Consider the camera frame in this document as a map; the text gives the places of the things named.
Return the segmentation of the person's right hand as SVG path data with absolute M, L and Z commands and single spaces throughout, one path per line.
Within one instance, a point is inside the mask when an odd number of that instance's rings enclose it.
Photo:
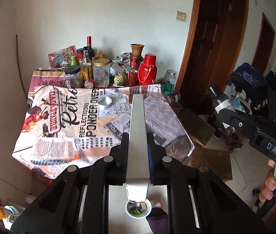
M 266 202 L 266 200 L 271 200 L 273 197 L 273 191 L 276 189 L 276 179 L 273 175 L 273 170 L 267 173 L 266 179 L 264 181 L 263 187 L 259 194 L 259 200 L 261 202 Z

